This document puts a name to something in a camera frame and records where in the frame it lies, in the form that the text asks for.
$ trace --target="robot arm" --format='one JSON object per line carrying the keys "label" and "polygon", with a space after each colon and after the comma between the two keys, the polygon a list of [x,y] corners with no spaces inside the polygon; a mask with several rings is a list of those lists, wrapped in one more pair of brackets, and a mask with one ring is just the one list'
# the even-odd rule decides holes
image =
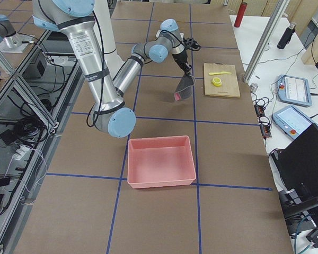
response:
{"label": "robot arm", "polygon": [[21,39],[5,15],[0,15],[0,43],[5,41],[9,48],[21,45]]}
{"label": "robot arm", "polygon": [[93,31],[93,7],[94,0],[76,0],[75,3],[70,0],[33,0],[34,23],[67,35],[95,99],[92,114],[94,126],[121,138],[133,130],[136,122],[134,112],[124,107],[123,95],[147,59],[162,62],[169,52],[173,54],[174,60],[184,71],[176,100],[192,94],[194,78],[190,75],[186,45],[182,44],[178,26],[175,20],[166,20],[161,25],[159,38],[135,45],[131,57],[112,80]]}

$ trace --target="yellow object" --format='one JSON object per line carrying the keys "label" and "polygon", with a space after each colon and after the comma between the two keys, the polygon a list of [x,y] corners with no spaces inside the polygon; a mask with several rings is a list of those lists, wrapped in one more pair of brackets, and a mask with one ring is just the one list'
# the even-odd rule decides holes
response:
{"label": "yellow object", "polygon": [[222,80],[218,77],[215,77],[212,79],[212,84],[216,87],[221,87],[222,86]]}
{"label": "yellow object", "polygon": [[232,74],[232,72],[229,72],[229,71],[210,72],[208,75],[220,75],[220,74]]}

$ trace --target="red cylinder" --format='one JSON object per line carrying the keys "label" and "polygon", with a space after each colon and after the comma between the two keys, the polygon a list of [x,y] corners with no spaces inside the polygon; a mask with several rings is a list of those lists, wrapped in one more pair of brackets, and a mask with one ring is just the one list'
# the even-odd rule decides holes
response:
{"label": "red cylinder", "polygon": [[242,23],[243,16],[244,16],[244,13],[245,13],[247,6],[248,6],[247,3],[241,3],[239,10],[238,10],[237,18],[235,19],[235,22],[234,22],[234,26],[236,28],[238,28],[240,26],[240,24]]}

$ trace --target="yellow knife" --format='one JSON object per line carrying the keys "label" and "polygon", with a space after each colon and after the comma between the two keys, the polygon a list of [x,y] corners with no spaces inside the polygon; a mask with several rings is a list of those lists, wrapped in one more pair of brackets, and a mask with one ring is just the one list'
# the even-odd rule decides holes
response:
{"label": "yellow knife", "polygon": [[221,72],[209,72],[208,75],[220,75],[220,74],[232,74],[232,72],[221,71]]}

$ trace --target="wooden cutting board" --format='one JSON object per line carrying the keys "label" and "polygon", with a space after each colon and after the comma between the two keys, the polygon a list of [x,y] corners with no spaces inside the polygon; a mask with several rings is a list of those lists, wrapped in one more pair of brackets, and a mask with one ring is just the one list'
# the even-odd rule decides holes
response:
{"label": "wooden cutting board", "polygon": [[[208,75],[209,72],[229,71],[232,74]],[[222,86],[216,87],[211,80],[218,77],[222,80]],[[240,98],[237,74],[234,65],[219,65],[216,63],[204,64],[204,93],[207,96]]]}

